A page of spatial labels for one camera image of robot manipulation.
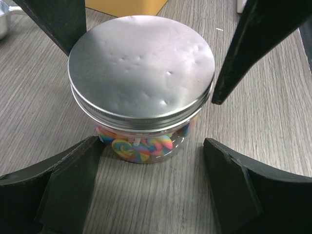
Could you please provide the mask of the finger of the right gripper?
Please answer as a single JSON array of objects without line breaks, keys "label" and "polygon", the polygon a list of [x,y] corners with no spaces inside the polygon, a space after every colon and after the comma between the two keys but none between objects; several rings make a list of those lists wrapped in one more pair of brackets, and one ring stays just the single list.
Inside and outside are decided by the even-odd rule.
[{"label": "finger of the right gripper", "polygon": [[251,67],[311,16],[311,0],[247,1],[220,70],[212,103],[223,104]]},{"label": "finger of the right gripper", "polygon": [[66,55],[87,31],[84,0],[16,0],[15,3]]}]

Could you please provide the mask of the clear round jar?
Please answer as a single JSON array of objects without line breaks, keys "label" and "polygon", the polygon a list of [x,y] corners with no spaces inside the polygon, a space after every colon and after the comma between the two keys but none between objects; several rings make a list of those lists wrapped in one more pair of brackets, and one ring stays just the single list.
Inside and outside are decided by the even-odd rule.
[{"label": "clear round jar", "polygon": [[99,138],[111,146],[122,159],[134,163],[155,163],[176,154],[187,142],[198,116],[194,116],[182,128],[166,135],[142,138],[140,140],[117,135],[104,128],[97,127]]}]

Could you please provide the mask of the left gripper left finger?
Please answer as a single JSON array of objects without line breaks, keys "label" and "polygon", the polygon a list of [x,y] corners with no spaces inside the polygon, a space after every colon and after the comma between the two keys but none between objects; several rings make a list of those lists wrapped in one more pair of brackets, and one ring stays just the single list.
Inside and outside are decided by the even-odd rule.
[{"label": "left gripper left finger", "polygon": [[0,177],[2,234],[80,234],[104,145],[90,136],[69,149]]}]

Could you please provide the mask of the white round lid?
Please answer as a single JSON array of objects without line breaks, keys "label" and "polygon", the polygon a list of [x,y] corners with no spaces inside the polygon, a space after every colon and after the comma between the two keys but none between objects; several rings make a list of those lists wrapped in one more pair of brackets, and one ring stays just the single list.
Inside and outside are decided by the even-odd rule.
[{"label": "white round lid", "polygon": [[215,59],[192,28],[157,16],[106,21],[72,48],[68,75],[81,109],[118,130],[163,131],[207,101]]}]

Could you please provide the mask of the silver metal scoop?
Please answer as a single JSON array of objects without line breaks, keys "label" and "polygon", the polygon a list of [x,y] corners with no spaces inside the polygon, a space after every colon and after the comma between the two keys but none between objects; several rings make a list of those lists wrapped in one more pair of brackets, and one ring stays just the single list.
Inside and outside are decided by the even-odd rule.
[{"label": "silver metal scoop", "polygon": [[7,3],[0,2],[0,39],[4,39],[10,31],[11,15],[26,15],[19,6],[10,6]]}]

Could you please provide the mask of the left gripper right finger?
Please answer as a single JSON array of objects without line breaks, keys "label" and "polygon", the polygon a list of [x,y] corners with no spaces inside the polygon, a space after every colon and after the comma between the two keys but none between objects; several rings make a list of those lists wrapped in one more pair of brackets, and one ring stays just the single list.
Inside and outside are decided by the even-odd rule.
[{"label": "left gripper right finger", "polygon": [[212,138],[203,143],[218,232],[309,234],[312,179],[289,173]]}]

